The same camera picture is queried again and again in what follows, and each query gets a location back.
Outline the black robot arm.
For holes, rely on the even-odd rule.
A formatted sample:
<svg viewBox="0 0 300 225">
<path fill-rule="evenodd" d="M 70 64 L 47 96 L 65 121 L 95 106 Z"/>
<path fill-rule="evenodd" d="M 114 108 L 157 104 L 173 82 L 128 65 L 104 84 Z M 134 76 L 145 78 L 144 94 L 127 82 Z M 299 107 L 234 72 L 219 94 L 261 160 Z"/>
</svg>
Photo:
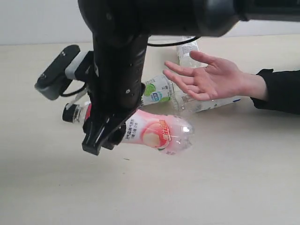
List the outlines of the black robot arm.
<svg viewBox="0 0 300 225">
<path fill-rule="evenodd" d="M 300 19 L 297 0 L 80 0 L 78 6 L 93 35 L 92 108 L 82 148 L 94 155 L 120 143 L 140 104 L 150 36 L 220 37 L 240 21 Z"/>
</svg>

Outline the bare open human hand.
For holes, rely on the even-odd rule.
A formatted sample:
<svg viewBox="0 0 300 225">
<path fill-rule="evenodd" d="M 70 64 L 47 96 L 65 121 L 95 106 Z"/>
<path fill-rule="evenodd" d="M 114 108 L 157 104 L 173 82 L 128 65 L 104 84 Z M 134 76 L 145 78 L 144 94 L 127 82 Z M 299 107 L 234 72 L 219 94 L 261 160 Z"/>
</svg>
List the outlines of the bare open human hand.
<svg viewBox="0 0 300 225">
<path fill-rule="evenodd" d="M 231 61 L 191 51 L 190 57 L 205 67 L 188 68 L 166 61 L 163 74 L 184 93 L 199 101 L 244 96 L 252 75 Z"/>
</svg>

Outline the black sleeved forearm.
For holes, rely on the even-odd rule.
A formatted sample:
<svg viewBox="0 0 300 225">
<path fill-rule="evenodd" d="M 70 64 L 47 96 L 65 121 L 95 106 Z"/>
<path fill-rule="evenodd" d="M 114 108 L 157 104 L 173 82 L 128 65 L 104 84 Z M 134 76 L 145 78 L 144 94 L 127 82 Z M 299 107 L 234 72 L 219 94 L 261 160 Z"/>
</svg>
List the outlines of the black sleeved forearm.
<svg viewBox="0 0 300 225">
<path fill-rule="evenodd" d="M 258 109 L 299 115 L 300 72 L 263 69 L 246 76 L 240 93 L 250 97 Z"/>
</svg>

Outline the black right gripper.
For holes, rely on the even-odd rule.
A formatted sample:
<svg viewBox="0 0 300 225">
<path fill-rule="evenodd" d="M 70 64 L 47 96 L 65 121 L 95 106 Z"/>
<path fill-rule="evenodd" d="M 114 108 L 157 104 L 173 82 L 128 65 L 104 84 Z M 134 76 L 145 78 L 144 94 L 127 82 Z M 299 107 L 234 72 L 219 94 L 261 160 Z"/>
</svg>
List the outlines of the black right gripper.
<svg viewBox="0 0 300 225">
<path fill-rule="evenodd" d="M 93 50 L 76 49 L 74 76 L 86 83 L 91 101 L 83 124 L 85 152 L 98 155 L 101 148 L 112 150 L 123 140 L 126 121 L 141 101 L 147 44 L 147 35 L 123 45 L 95 37 Z"/>
</svg>

